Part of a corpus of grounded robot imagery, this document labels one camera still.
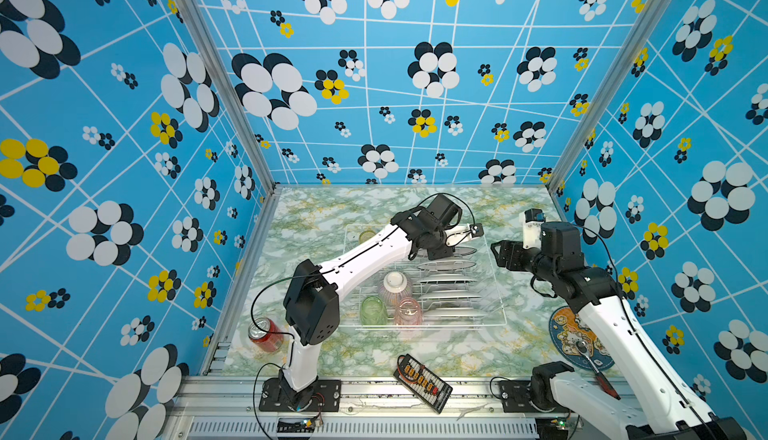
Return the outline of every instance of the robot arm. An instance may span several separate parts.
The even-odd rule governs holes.
[[[564,362],[534,368],[531,390],[537,406],[559,403],[610,438],[746,438],[735,420],[715,416],[677,375],[608,272],[584,266],[575,226],[544,222],[536,209],[521,214],[521,223],[523,242],[503,240],[491,246],[497,265],[550,282],[609,350],[643,411],[587,384]]]
[[[429,206],[395,215],[389,225],[367,242],[337,258],[315,265],[304,260],[296,268],[283,306],[293,335],[288,365],[280,372],[280,387],[296,409],[305,406],[317,380],[320,345],[339,326],[339,304],[375,272],[425,249],[430,260],[451,256],[454,247],[483,235],[482,225],[452,224],[461,209],[445,195]]]

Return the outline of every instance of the green marble surface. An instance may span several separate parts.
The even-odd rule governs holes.
[[[278,365],[286,362],[288,339],[277,352],[266,353],[247,336],[251,302],[266,284],[293,275],[296,264],[306,258],[320,263],[341,254],[346,225],[385,224],[392,215],[438,192],[456,195],[470,205],[477,222],[483,224],[489,245],[504,239],[521,240],[518,214],[529,208],[542,209],[550,220],[558,218],[544,188],[283,187],[221,373],[253,376],[265,362]],[[339,328],[322,344],[319,375],[389,377],[394,371],[395,359],[403,353],[411,353],[443,377],[530,376],[533,367],[561,360],[547,325],[552,312],[564,302],[545,299],[533,292],[528,285],[529,273],[496,269],[494,274],[506,313],[505,326],[416,333]],[[287,283],[264,292],[254,310],[256,316],[268,316],[282,330],[287,330],[282,306]],[[615,367],[605,373],[620,375]]]

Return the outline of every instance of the blue wallpaper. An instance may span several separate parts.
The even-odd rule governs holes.
[[[195,51],[173,0],[0,0],[0,438],[155,438],[200,370],[264,192]]]
[[[768,3],[674,0],[556,189],[719,416],[768,438]],[[584,234],[589,262],[608,266]]]
[[[541,184],[648,0],[198,1],[276,181]]]

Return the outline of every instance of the mouse pad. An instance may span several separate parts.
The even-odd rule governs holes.
[[[592,371],[592,367],[586,358],[576,349],[576,342],[583,340],[587,345],[587,353],[598,370],[607,370],[614,364],[608,350],[600,342],[600,339],[587,327],[587,325],[574,315],[571,308],[564,306],[552,313],[549,319],[549,335],[552,338],[554,348],[577,367]]]

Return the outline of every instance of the circuit board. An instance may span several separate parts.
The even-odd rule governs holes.
[[[453,392],[453,387],[410,355],[405,355],[398,363],[395,378],[437,413],[442,412]]]

